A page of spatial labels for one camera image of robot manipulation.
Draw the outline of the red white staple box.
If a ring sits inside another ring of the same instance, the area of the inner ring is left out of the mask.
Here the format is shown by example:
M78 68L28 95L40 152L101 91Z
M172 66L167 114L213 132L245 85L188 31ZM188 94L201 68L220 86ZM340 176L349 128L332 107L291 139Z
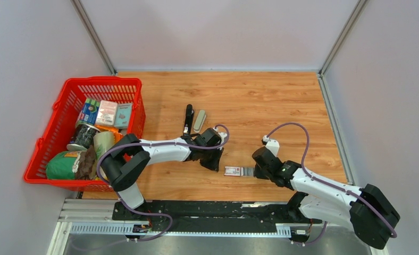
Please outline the red white staple box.
M242 176L243 168L242 167L225 167L224 176Z

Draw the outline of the black stapler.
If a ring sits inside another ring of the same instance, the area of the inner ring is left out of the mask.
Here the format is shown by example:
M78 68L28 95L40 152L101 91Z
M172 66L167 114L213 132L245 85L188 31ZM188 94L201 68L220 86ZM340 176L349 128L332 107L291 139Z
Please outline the black stapler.
M188 104L185 110L185 121L183 126L183 134L190 135L190 130L194 120L194 109L192 104Z

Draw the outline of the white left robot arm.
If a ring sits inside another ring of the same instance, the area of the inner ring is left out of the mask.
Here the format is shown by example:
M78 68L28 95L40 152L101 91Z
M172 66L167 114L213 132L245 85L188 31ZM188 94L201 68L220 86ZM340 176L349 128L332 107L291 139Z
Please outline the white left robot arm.
M173 140L150 141L125 135L102 154L97 162L97 174L118 195L133 220L145 217L147 207L137 179L147 166L165 162L199 161L202 167L217 172L229 140L229 131L218 131L219 125L202 134L182 135Z

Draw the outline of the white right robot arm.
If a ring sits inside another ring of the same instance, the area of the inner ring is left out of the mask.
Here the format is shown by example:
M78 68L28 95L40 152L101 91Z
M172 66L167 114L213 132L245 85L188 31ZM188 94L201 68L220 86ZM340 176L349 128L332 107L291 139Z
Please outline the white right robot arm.
M256 178L295 192L287 208L293 222L308 218L334 223L380 250L390 238L397 237L395 228L400 215L378 187L339 183L307 170L300 163L282 162L266 147L257 149L252 158Z

